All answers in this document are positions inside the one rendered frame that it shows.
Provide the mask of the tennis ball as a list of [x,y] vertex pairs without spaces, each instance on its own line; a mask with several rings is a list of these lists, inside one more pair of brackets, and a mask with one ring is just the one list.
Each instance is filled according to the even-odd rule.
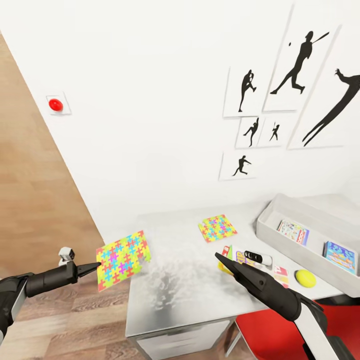
[[301,269],[296,273],[297,281],[306,288],[313,288],[317,284],[314,274],[307,269]]

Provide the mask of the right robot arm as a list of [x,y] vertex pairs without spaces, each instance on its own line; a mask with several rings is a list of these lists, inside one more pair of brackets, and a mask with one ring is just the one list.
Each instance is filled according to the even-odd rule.
[[295,324],[305,342],[302,347],[309,360],[356,360],[340,337],[327,336],[328,318],[319,304],[274,279],[274,256],[245,250],[247,259],[259,263],[255,266],[217,252],[215,256],[250,294]]

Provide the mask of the board game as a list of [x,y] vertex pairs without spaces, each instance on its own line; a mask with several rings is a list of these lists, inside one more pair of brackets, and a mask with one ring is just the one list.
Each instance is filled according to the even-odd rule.
[[301,227],[285,218],[282,220],[277,231],[303,246],[306,246],[310,233],[308,229]]
[[[250,260],[249,258],[245,257],[245,251],[239,247],[236,247],[234,245],[230,245],[229,246],[225,246],[223,251],[222,251],[222,255],[225,256],[226,258],[232,260],[232,261],[236,261],[240,264],[242,263],[246,263],[250,266],[255,267],[256,265],[258,265],[258,262],[255,262],[253,260]],[[225,273],[233,276],[234,274],[220,261],[217,265],[217,267],[224,271]],[[286,289],[289,288],[289,271],[285,268],[282,268],[278,265],[274,265],[274,277],[273,277],[277,282],[279,282],[280,284],[282,284]]]
[[355,275],[355,253],[331,241],[327,241],[324,257]]

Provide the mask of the jigsaw puzzle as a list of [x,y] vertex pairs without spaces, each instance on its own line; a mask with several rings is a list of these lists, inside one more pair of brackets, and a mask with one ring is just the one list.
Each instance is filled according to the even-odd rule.
[[138,262],[139,258],[151,262],[144,230],[126,236],[111,244],[96,250],[98,266],[98,291],[102,292],[138,273],[143,268]]
[[238,234],[224,214],[206,218],[203,222],[205,226],[200,223],[198,226],[208,244]]

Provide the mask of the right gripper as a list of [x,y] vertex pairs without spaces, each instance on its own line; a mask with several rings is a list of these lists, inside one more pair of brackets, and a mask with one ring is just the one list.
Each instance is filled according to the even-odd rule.
[[245,262],[239,263],[216,252],[216,258],[232,273],[247,291],[270,309],[278,311],[287,300],[286,288],[269,273]]

